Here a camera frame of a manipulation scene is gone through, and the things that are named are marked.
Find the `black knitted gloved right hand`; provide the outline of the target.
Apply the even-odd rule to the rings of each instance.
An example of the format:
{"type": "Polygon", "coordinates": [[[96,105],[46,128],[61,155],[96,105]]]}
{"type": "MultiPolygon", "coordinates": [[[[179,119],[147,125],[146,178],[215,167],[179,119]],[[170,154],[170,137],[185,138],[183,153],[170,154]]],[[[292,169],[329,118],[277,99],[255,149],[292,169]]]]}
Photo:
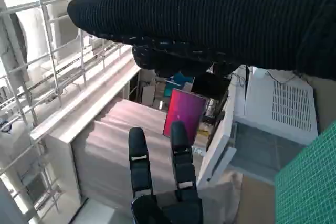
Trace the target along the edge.
{"type": "Polygon", "coordinates": [[[335,0],[71,0],[67,12],[160,77],[247,65],[335,79],[335,0]]]}

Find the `black left hand blue tape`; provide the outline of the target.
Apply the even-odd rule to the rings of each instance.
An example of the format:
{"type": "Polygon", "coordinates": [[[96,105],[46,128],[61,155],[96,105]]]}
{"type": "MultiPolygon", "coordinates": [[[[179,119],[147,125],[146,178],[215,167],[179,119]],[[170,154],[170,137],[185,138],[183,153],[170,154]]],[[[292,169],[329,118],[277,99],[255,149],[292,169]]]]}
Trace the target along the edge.
{"type": "Polygon", "coordinates": [[[171,125],[171,158],[176,189],[165,194],[153,190],[149,151],[140,127],[129,131],[129,169],[134,223],[203,223],[203,205],[196,187],[192,147],[181,121],[171,125]],[[165,199],[171,196],[172,201],[165,199]]]}

